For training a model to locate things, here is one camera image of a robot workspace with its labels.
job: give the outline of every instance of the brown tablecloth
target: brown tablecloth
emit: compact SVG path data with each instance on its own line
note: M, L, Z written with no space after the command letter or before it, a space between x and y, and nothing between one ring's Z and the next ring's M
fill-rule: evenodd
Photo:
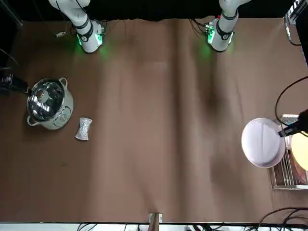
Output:
M241 149L245 124L274 119L279 92L307 74L283 19L239 19L223 53L188 20L110 22L93 54L25 23L13 54L30 86L67 78L74 111L62 129L33 128L24 95L0 97L0 221L259 222L308 205L308 192L274 192ZM306 109L307 86L290 89L279 114ZM74 138L80 117L93 120L87 142Z

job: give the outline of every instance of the cable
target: cable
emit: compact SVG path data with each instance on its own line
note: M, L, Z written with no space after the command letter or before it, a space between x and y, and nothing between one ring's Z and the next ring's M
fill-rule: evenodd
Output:
M214 228L214 229L212 229L212 230L218 230L219 228L221 228L221 227L224 226L224 225L225 225L225 223L222 223L222 225L220 225L219 227Z
M4 54L6 54L10 59L12 59L17 66L19 66L19 63L16 61L16 59L14 59L10 54L8 54L7 52L5 52L3 49L0 48L0 51L2 51Z
M88 226L88 225L92 225L92 223L81 223L81 224L79 224L79 226L78 226L78 228L77 228L77 231L81 231L84 227L86 227L86 226ZM89 229L86 230L86 231L90 231L90 230L94 229L95 226L97 226L97 224L93 225L91 228L89 228Z
M89 15L89 14L86 12L86 10L80 5L79 1L76 0L76 2L77 2L77 4L78 4L78 6L82 9L82 11L83 11L85 14Z
M61 13L61 17L63 18L63 21L66 21L66 19L65 19L65 17L64 17L64 14L63 14L63 12L61 11L61 8L60 8L59 3L58 3L57 0L56 0L56 4L57 4L57 7L59 8L59 11L60 11L60 13Z
M197 25L198 29L200 30L201 34L202 34L202 35L206 35L205 31L203 31L203 30L200 28L200 23L197 22L197 21L194 20L194 19L191 19L191 20L192 20L194 23L196 23L196 25Z
M305 211L308 211L308 207L302 207L302 208L296 208L296 207L285 207L285 208L281 208L281 209L277 209L277 210L274 210L273 212L270 212L268 214L266 214L262 219L261 221L259 222L257 228L256 228L256 231L258 231L258 229L260 228L262 222L264 221L264 219L266 217L268 217L269 215L272 215L274 213L277 213L277 212L280 212L280 211L283 211L283 210L290 210L290 209L293 209L293 210L297 210L297 211L300 211L300 210L305 210Z
M290 29L288 27L288 24L287 24L287 19L288 18L288 22L289 22L289 17L287 15L284 16L284 26L285 26L285 32L287 33L287 37L288 37L288 40L289 42L293 45L293 46L301 46L302 44L296 44L296 43L293 43L292 42L292 39L291 39L291 34L290 34Z
M291 83L291 84L290 84L289 86L287 86L287 87L280 93L280 95L278 96L277 101L276 101L276 103L275 103L275 116L276 116L276 119L277 119L281 124L283 124L283 125L285 125L285 126L288 126L286 123L282 122L282 121L278 118L277 107L278 107L278 103L279 103L280 98L282 97L282 95L283 95L290 87L292 87L292 86L295 85L296 83L299 83L299 82L301 82L301 81L303 81L303 80L305 80L305 79L307 79L307 78L308 78L308 76L303 77L303 78L300 78L300 79L298 79L297 81ZM305 133L301 132L301 134L304 135L304 136L306 136L306 137L308 138L308 135L306 135Z
M88 229L87 231L90 231L90 230L94 229L95 226L97 226L97 224L93 225L93 226L92 226L90 229Z
M199 23L197 20L195 20L194 18L192 18L191 20L193 20L196 24L198 24L199 26L203 26L203 27L205 27L205 25L204 24L202 24L202 23Z
M40 10L39 10L39 8L38 8L38 6L37 6L35 0L32 0L32 3L33 3L33 5L34 5L34 7L35 7L35 9L36 9L36 11L37 11L37 14L39 15L39 17L40 17L40 19L41 19L41 21L42 21L42 23L45 25L46 29L47 29L52 35L54 35L54 33L49 29L49 27L48 27L47 24L45 23L44 17L43 17L43 15L41 14L41 12L40 12Z
M193 33L199 38L198 31L196 30L196 28L194 28L191 19L188 19L188 21L190 22L190 24L191 24L191 26L192 26Z

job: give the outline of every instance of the rice cooker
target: rice cooker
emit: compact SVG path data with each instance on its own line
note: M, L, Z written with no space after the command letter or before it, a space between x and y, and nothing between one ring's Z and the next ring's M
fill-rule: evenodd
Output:
M42 79L32 88L28 97L27 122L30 126L42 125L47 129L56 130L68 122L73 108L73 97L67 90L65 78Z

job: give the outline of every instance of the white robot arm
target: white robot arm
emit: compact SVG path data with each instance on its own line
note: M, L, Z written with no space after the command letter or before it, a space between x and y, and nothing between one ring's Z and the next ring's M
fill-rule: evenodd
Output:
M102 26L90 20L85 11L81 9L81 7L88 6L90 0L79 0L78 2L76 0L49 0L49 3L71 20L85 52L92 53L102 45Z
M222 13L212 22L213 30L207 42L217 51L224 51L231 42L233 29L239 18L237 8L251 0L219 0Z

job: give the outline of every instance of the metal wire rack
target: metal wire rack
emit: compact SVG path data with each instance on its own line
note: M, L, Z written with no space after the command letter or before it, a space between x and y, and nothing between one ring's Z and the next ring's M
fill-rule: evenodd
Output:
M282 122L292 124L296 122L298 115L282 115ZM291 136L285 137L285 152L282 160L276 166L269 169L271 182L274 189L289 189L289 190L307 190L308 185L303 184L295 176L295 166L290 147ZM308 173L305 171L305 177L308 182Z

